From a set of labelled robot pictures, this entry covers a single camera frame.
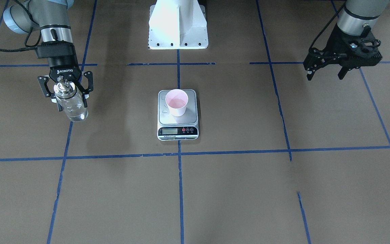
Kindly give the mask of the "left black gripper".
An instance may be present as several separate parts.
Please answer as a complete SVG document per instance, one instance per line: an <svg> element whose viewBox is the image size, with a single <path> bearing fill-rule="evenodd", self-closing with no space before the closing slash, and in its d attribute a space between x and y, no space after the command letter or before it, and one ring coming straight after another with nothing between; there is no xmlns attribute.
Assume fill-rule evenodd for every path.
<svg viewBox="0 0 390 244"><path fill-rule="evenodd" d="M303 61L304 69L307 71L307 79L312 80L315 72L331 64L341 66L337 76L344 79L348 71L354 68L352 63L353 51L350 44L354 43L354 35L342 31L338 25L334 26L324 50L310 48Z"/></svg>

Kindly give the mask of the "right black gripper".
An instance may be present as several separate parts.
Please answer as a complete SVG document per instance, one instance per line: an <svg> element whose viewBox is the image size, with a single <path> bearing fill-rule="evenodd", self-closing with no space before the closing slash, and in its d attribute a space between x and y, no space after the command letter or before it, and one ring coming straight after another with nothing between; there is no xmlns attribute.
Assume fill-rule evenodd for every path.
<svg viewBox="0 0 390 244"><path fill-rule="evenodd" d="M43 42L41 43L41 45L48 44L48 43L62 43L62 42L65 41ZM64 79L68 79L71 82L79 82L81 85L80 90L82 96L85 99L88 99L89 94L93 92L93 72L92 71L85 71L83 73L81 72L81 69L79 68L79 62L77 60L76 52L73 56L54 57L54 58L46 58L46 59L48 61L48 66L50 68L49 75L38 76L38 83L40 89L42 90L43 95L46 98L50 98L51 101L57 105L58 111L63 111L63 108L57 101L56 95L49 90L47 84L50 80L53 80L55 83L58 82L57 78L59 76L63 76Z"/></svg>

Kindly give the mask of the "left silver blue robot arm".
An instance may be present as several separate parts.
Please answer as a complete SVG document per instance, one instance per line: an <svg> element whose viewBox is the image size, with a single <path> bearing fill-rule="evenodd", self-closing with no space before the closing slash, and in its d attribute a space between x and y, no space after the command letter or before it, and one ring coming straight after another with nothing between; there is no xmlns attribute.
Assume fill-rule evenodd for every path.
<svg viewBox="0 0 390 244"><path fill-rule="evenodd" d="M326 30L337 19L323 49L310 45L303 61L307 79L327 65L341 66L338 78L343 79L348 71L375 66L382 60L378 40L372 29L387 7L388 0L347 0L323 27Z"/></svg>

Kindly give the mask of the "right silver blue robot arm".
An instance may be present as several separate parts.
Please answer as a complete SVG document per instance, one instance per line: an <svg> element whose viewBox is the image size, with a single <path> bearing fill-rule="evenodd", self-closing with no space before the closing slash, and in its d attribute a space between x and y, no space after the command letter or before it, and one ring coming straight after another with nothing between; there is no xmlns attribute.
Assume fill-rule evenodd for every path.
<svg viewBox="0 0 390 244"><path fill-rule="evenodd" d="M45 97L55 99L47 82L57 82L59 76L73 82L81 95L82 105L87 107L87 95L93 91L92 72L82 72L74 47L68 10L73 0L26 0L15 4L3 13L6 26L18 34L39 31L41 43L31 47L37 58L47 59L48 76L39 76L38 81Z"/></svg>

